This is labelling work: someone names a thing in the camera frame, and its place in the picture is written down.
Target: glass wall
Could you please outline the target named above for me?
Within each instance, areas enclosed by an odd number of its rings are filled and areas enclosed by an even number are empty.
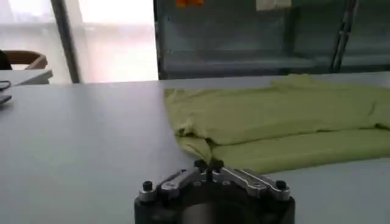
[[[152,1],[65,2],[82,82],[158,79]]]
[[[50,82],[71,83],[50,0],[0,0],[0,9],[0,49],[44,54],[53,70]]]

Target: black object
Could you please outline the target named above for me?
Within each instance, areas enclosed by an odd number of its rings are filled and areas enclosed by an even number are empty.
[[[6,90],[11,87],[10,81],[0,81],[0,91]]]
[[[0,50],[0,70],[12,70],[11,63],[2,50]]]
[[[294,224],[295,201],[284,181],[220,167],[222,162],[214,164],[218,165],[217,172],[210,167],[180,171],[152,191],[145,191],[144,183],[134,202],[135,223]],[[212,180],[205,178],[210,172]],[[246,177],[251,179],[240,182]],[[255,186],[259,186],[258,191],[253,191]]]
[[[9,95],[0,96],[0,105],[3,105],[4,103],[9,101],[10,99],[12,99],[12,96],[9,96]]]

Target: table surface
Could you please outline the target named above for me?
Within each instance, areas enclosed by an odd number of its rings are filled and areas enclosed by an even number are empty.
[[[179,149],[163,88],[246,88],[279,77],[16,86],[0,108],[2,224],[133,223],[145,180],[192,165]],[[390,74],[316,79],[390,86]],[[297,200],[297,224],[390,223],[390,159],[273,173]]]
[[[8,80],[12,85],[41,84],[53,76],[51,70],[0,70],[0,80]]]

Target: orange object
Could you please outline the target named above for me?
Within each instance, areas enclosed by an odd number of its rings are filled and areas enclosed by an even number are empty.
[[[189,0],[176,0],[176,7],[185,8]]]
[[[204,0],[191,0],[192,5],[201,6],[205,3]]]

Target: white table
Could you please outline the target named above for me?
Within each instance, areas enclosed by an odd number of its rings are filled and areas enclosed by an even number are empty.
[[[145,180],[194,158],[175,142],[163,88],[266,86],[278,77],[16,86],[0,110],[0,223],[133,223]],[[390,75],[325,75],[390,86]],[[292,187],[297,224],[390,223],[390,159],[273,173]]]
[[[52,71],[45,69],[0,70],[0,80],[8,80],[13,86],[49,84],[51,77]]]

